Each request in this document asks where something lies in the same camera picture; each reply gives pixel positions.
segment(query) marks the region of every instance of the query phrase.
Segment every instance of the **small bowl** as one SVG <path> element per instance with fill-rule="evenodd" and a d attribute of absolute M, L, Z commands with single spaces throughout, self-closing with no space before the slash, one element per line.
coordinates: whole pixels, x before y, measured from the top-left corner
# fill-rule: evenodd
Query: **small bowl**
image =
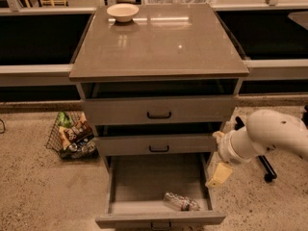
<path fill-rule="evenodd" d="M 139 8 L 133 4 L 114 4 L 107 9 L 107 14 L 118 22 L 128 22 L 138 13 Z"/>

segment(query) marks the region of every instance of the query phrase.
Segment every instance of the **countertop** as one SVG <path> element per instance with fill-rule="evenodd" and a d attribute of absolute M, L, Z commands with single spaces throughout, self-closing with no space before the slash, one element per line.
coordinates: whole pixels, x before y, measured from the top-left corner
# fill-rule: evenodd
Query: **countertop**
<path fill-rule="evenodd" d="M 98 8 L 71 81 L 241 77 L 238 52 L 207 4 L 141 5 L 133 21 Z"/>

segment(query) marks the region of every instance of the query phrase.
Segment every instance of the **drawer handle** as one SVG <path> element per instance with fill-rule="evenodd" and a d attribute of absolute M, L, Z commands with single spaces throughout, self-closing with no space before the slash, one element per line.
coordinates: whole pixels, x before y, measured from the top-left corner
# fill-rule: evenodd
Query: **drawer handle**
<path fill-rule="evenodd" d="M 151 222 L 152 231 L 167 231 L 171 229 L 171 222 L 169 222 L 169 227 L 153 227 L 153 222 Z"/>
<path fill-rule="evenodd" d="M 150 150 L 150 152 L 169 152 L 169 145 L 167 145 L 166 148 L 163 149 L 156 149 L 152 146 L 148 146 L 148 149 Z"/>
<path fill-rule="evenodd" d="M 167 115 L 152 115 L 148 112 L 146 115 L 149 119 L 169 119 L 172 116 L 172 112 L 169 112 Z"/>

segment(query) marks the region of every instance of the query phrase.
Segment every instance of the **drawer cabinet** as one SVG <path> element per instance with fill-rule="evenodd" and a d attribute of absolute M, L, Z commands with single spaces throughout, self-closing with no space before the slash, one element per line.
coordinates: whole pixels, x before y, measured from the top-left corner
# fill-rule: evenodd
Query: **drawer cabinet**
<path fill-rule="evenodd" d="M 114 23 L 99 8 L 76 58 L 76 82 L 100 156 L 109 171 L 101 228 L 219 224 L 207 165 L 212 134 L 235 109 L 248 70 L 208 5 L 140 6 Z M 168 208 L 165 192 L 200 210 Z"/>

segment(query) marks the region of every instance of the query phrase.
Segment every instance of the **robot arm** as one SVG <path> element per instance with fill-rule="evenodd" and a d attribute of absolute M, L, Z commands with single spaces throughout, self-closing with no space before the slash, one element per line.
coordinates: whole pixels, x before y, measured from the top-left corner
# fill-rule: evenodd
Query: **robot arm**
<path fill-rule="evenodd" d="M 222 163 L 207 182 L 208 187 L 221 185 L 231 174 L 232 165 L 248 163 L 274 149 L 289 151 L 308 161 L 308 130 L 302 120 L 291 115 L 260 110 L 251 114 L 240 130 L 216 132 L 214 136 Z"/>

